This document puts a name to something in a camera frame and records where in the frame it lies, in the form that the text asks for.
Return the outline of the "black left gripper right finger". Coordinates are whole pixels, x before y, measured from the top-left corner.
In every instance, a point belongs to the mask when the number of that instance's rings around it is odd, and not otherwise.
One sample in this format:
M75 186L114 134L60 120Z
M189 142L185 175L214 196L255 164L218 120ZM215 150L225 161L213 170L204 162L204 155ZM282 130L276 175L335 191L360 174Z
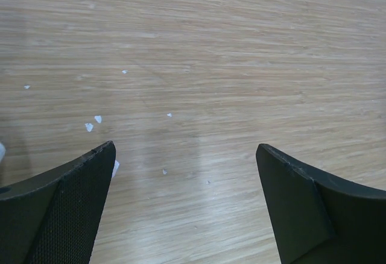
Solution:
M385 191L260 144L256 161L281 263L385 263Z

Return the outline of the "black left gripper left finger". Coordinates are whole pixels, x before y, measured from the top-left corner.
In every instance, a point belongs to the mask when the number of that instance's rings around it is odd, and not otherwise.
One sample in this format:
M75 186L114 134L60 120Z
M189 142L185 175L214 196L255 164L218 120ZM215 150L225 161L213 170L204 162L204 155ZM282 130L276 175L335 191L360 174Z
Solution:
M89 263L115 159L108 141L2 187L1 263Z

